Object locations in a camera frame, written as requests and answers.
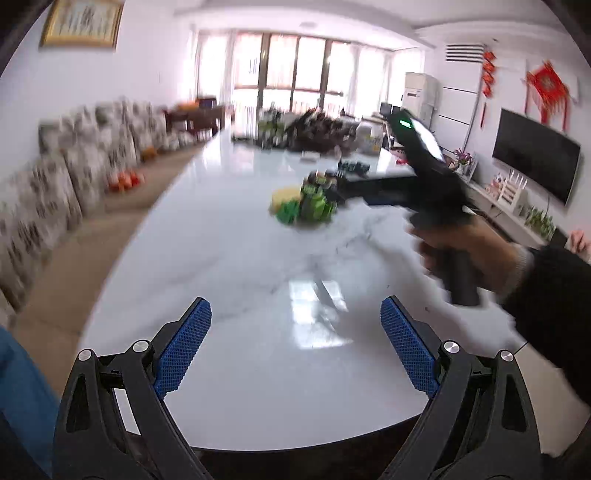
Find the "framed painting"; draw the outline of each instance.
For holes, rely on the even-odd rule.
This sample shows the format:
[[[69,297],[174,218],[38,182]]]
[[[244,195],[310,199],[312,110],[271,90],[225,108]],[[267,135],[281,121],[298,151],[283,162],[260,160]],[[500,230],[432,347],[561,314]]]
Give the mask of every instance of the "framed painting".
[[[116,0],[56,0],[41,46],[115,48],[122,13]]]

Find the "window frame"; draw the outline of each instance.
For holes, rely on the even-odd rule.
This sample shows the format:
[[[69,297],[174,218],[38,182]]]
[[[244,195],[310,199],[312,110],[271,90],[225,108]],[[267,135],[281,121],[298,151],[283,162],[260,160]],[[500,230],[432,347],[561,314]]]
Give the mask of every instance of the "window frame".
[[[330,64],[328,62],[328,58],[330,56],[330,51],[332,47],[333,40],[324,37],[315,37],[313,35],[298,35],[298,34],[290,34],[290,33],[279,33],[279,32],[256,32],[256,31],[238,31],[237,35],[262,35],[261,38],[261,54],[259,57],[259,79],[258,85],[235,85],[234,90],[241,90],[241,89],[258,89],[258,97],[256,102],[257,110],[262,109],[262,101],[263,101],[263,94],[265,90],[289,90],[290,91],[290,107],[289,111],[293,111],[294,106],[294,92],[307,92],[307,93],[318,93],[320,95],[319,98],[319,107],[324,108],[324,97],[328,95],[335,95],[335,96],[344,96],[344,92],[333,92],[327,90],[328,85],[328,78],[329,78],[329,68]],[[267,86],[267,76],[269,72],[269,48],[271,46],[271,37],[273,35],[286,35],[290,37],[296,37],[295,42],[295,56],[294,56],[294,68],[293,68],[293,77],[291,79],[291,86],[285,87],[268,87]],[[322,58],[322,70],[320,73],[320,87],[318,89],[308,89],[308,88],[299,88],[296,87],[296,76],[297,76],[297,66],[298,66],[298,53],[300,49],[300,40],[302,38],[317,38],[320,40],[324,40],[324,54]],[[338,41],[339,43],[349,44],[350,42]]]

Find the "black sleeve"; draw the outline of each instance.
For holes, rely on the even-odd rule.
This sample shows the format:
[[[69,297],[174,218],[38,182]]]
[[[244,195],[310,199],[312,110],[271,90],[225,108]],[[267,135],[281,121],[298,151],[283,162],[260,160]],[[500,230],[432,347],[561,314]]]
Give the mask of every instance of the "black sleeve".
[[[517,331],[561,368],[591,405],[591,265],[564,248],[532,253],[532,269],[502,307],[515,317]]]

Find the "wooden table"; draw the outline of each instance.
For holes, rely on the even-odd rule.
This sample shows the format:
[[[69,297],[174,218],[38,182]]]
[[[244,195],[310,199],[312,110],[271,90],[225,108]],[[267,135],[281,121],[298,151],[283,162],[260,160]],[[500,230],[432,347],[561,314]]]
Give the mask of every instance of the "wooden table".
[[[165,111],[164,115],[168,133],[172,131],[174,123],[185,122],[187,131],[193,135],[209,129],[212,130],[212,135],[215,135],[225,126],[226,107],[175,109]]]

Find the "flower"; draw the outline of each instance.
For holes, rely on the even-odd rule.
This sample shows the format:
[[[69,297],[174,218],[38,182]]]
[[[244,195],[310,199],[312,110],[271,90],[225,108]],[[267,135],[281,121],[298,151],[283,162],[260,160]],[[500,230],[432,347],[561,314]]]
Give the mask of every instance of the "flower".
[[[452,153],[456,156],[457,162],[460,165],[469,165],[474,159],[470,153],[462,151],[459,148],[454,150]]]

